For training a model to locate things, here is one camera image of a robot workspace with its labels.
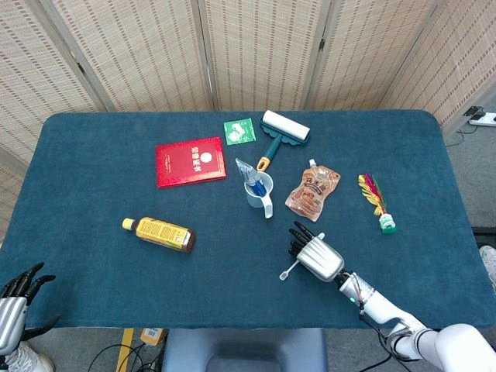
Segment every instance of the colorful feather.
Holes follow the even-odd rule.
[[[383,215],[386,212],[386,201],[382,195],[382,191],[375,181],[375,178],[369,174],[361,174],[358,176],[358,185],[362,188],[362,194],[369,203],[376,206],[375,215]]]

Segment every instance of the yellow label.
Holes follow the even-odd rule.
[[[145,217],[139,222],[136,235],[152,243],[183,250],[182,245],[188,235],[188,230],[171,223]]]
[[[162,328],[144,328],[141,333],[141,340],[149,345],[158,345],[161,343],[167,331]]]

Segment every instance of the white plastic cup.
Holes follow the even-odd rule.
[[[272,188],[274,187],[274,182],[272,181],[272,177],[264,172],[257,172],[262,179],[263,186],[267,190],[265,196],[261,197],[255,195],[253,190],[248,184],[245,182],[245,191],[246,191],[246,199],[248,203],[254,208],[262,208],[265,211],[265,218],[269,219],[272,217],[272,200],[270,199],[270,193],[272,192]]]

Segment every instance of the teal handle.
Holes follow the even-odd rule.
[[[274,157],[274,155],[277,152],[277,149],[279,149],[279,145],[281,145],[281,141],[282,141],[282,135],[281,134],[272,140],[272,143],[270,144],[269,148],[267,149],[267,151],[265,151],[265,154],[264,154],[264,156],[267,159],[272,160],[272,158]]]

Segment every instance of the woven room divider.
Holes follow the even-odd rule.
[[[0,9],[1,241],[43,122],[98,106],[24,1],[1,0]]]
[[[335,1],[307,109],[376,109],[436,3]]]
[[[449,0],[417,44],[379,107],[425,109],[449,135],[486,91],[494,94],[496,2]]]
[[[118,111],[212,109],[192,4],[54,1]]]
[[[200,0],[218,109],[301,108],[329,11],[325,3]]]

